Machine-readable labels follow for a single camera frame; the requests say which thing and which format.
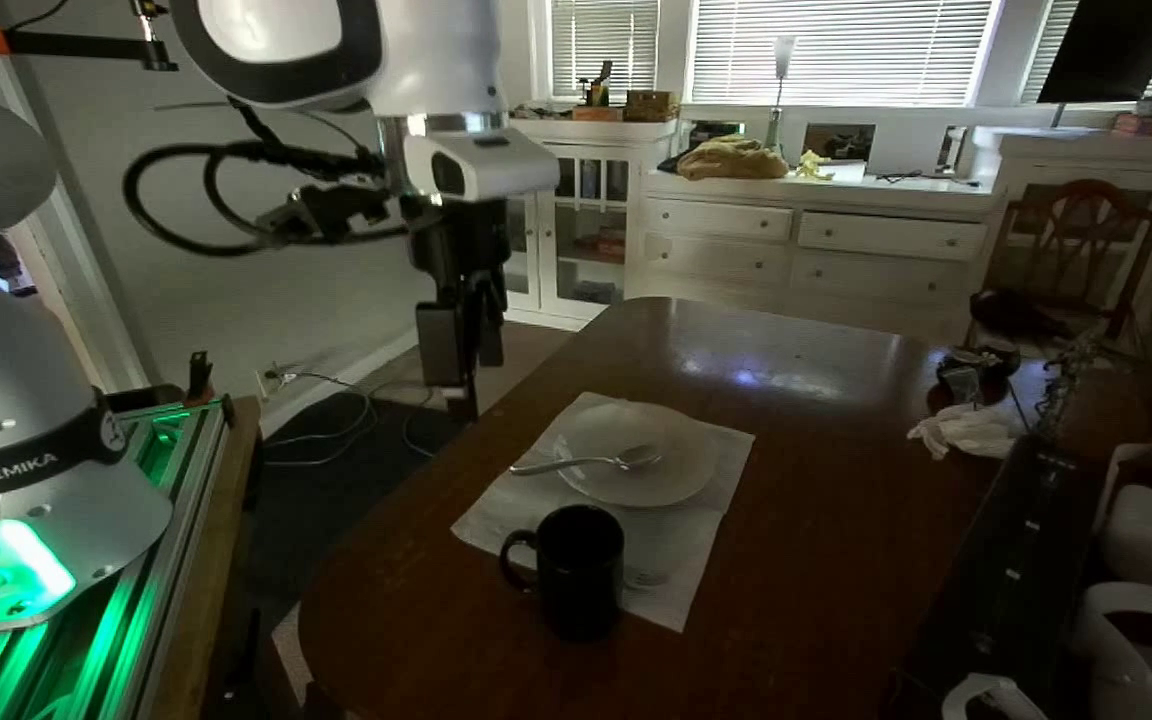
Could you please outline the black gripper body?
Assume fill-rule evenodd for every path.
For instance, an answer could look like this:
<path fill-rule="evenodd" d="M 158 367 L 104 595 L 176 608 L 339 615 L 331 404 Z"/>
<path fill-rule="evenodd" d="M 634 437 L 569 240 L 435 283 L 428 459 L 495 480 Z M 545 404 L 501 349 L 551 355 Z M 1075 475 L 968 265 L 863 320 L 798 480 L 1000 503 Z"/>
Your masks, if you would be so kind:
<path fill-rule="evenodd" d="M 501 322 L 509 311 L 509 204 L 446 204 L 412 240 L 412 265 L 432 274 L 435 296 L 418 304 L 425 381 L 468 386 L 475 367 L 504 364 Z"/>

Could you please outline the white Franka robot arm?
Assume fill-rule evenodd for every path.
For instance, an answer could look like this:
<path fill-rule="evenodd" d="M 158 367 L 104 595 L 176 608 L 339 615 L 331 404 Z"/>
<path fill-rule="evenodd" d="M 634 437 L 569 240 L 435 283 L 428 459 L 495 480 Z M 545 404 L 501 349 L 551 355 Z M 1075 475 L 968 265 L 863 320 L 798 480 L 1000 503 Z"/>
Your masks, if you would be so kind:
<path fill-rule="evenodd" d="M 360 102 L 402 125 L 382 170 L 412 232 L 555 177 L 501 120 L 495 0 L 182 0 L 176 35 L 244 102 Z M 0 109 L 0 227 L 32 215 L 53 183 L 42 132 Z M 53 618 L 167 525 L 172 498 L 130 450 L 53 311 L 0 289 L 0 633 Z"/>

